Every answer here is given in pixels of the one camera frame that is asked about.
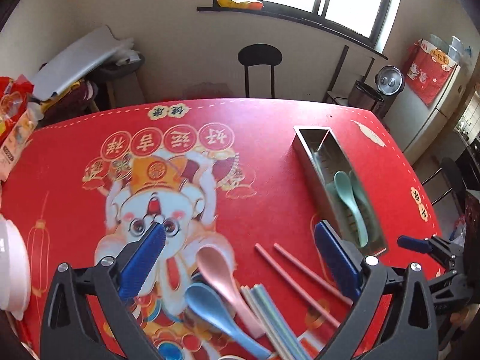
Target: window frame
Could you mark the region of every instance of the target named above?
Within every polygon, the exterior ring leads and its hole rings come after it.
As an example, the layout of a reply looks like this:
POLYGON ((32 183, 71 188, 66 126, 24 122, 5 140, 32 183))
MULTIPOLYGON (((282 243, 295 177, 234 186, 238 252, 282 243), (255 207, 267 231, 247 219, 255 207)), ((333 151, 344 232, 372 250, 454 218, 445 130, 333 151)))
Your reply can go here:
MULTIPOLYGON (((279 15, 278 17, 282 17, 282 16, 290 17, 295 20, 316 23, 322 27, 325 27, 326 29, 330 29, 332 31, 345 35, 349 38, 355 39, 361 44, 374 48, 380 36, 380 32, 382 30, 383 24, 385 22, 391 0, 380 0, 380 6, 377 12, 375 22, 373 23, 370 37, 363 36, 358 32, 351 30, 350 28, 347 28, 341 24, 335 23, 334 21, 327 20, 325 16, 328 9, 328 5, 330 4, 330 0, 325 0, 325 5, 323 6, 323 11, 321 15, 318 15, 315 13, 315 12, 318 12, 318 10, 320 9, 321 0, 315 0, 313 4, 312 12, 290 7, 289 5, 272 3, 270 1, 262 0, 262 2, 263 2, 263 8, 260 12, 268 12, 271 14, 279 15)), ((213 7, 221 8, 218 5, 218 0, 213 0, 213 7)))

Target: blue gripper pad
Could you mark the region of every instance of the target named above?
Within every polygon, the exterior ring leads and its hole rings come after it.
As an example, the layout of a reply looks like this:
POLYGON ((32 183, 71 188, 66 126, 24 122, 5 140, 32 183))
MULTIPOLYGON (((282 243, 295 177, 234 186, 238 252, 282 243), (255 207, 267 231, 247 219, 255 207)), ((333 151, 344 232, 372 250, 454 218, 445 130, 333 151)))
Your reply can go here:
POLYGON ((409 251, 416 251, 417 253, 423 254, 430 253, 432 250, 428 241, 408 237, 407 235, 401 235, 398 237, 397 245, 403 249, 408 249, 409 251))
POLYGON ((121 272, 118 288, 121 299, 127 300, 138 295, 165 246, 165 239, 165 228, 157 223, 147 238, 142 240, 142 244, 121 272))
POLYGON ((349 251, 344 249, 347 241, 342 241, 327 221, 315 226, 315 245, 327 263, 340 292, 356 302, 362 292, 362 274, 359 261, 352 261, 349 251))

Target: window sill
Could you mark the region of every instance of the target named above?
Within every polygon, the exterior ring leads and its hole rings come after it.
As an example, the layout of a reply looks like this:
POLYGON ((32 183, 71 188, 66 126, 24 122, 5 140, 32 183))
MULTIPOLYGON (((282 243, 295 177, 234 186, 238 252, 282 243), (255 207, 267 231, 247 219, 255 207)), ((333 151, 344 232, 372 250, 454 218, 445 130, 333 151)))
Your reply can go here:
POLYGON ((348 40, 349 42, 352 42, 360 47, 363 47, 364 49, 367 49, 368 51, 380 56, 381 58, 388 60, 388 57, 383 55, 381 52, 376 51, 373 47, 364 44, 362 42, 359 42, 358 40, 351 38, 345 34, 342 34, 341 32, 332 30, 331 28, 325 27, 319 23, 315 23, 314 21, 306 20, 306 19, 300 19, 298 17, 291 17, 291 16, 286 16, 282 15, 279 13, 273 13, 273 12, 268 12, 268 11, 263 11, 263 10, 251 10, 251 9, 235 9, 235 8, 223 8, 223 7, 197 7, 198 12, 242 12, 242 13, 250 13, 254 15, 259 15, 259 16, 269 16, 269 17, 276 17, 277 19, 283 19, 283 20, 288 20, 288 21, 293 21, 294 23, 300 23, 304 24, 309 27, 317 28, 318 30, 322 30, 325 32, 328 32, 330 34, 336 35, 340 38, 343 38, 345 40, 348 40))

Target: tiled wall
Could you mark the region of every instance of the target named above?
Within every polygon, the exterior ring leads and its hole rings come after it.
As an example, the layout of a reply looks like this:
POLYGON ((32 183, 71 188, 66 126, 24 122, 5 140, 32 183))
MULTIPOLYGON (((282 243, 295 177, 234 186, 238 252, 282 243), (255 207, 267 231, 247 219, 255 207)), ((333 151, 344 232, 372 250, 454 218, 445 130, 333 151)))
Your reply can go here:
POLYGON ((466 107, 462 119, 466 121, 466 127, 464 130, 469 135, 468 143, 470 144, 480 133, 480 97, 477 92, 475 92, 472 100, 466 107))

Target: pink chopstick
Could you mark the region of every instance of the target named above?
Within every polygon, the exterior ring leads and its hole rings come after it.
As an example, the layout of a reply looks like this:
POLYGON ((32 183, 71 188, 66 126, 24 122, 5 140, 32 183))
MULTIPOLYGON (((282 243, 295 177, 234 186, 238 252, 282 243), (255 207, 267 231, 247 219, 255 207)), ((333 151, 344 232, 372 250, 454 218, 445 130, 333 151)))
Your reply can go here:
POLYGON ((316 309, 328 322, 330 322, 333 326, 339 327, 340 322, 337 321, 327 310, 325 310, 322 306, 320 306, 314 298, 312 298, 307 291, 305 291, 292 277, 285 272, 285 270, 278 265, 278 263, 270 256, 267 251, 260 245, 255 244, 255 249, 260 252, 264 259, 268 261, 268 263, 274 268, 284 279, 285 281, 290 284, 295 291, 297 291, 302 298, 304 298, 309 304, 316 309))
POLYGON ((328 284, 325 280, 323 280, 320 276, 318 276, 314 271, 312 271, 309 267, 303 265, 295 256, 291 255, 288 253, 283 247, 281 247, 279 244, 274 243, 273 247, 280 252, 284 257, 286 257, 288 260, 290 260, 293 264, 297 266, 301 271, 305 272, 308 276, 310 276, 313 280, 315 280, 317 283, 319 283, 321 286, 323 286, 328 292, 331 294, 335 295, 337 298, 345 302, 347 305, 351 306, 353 302, 342 295, 342 293, 337 290, 334 286, 328 284))

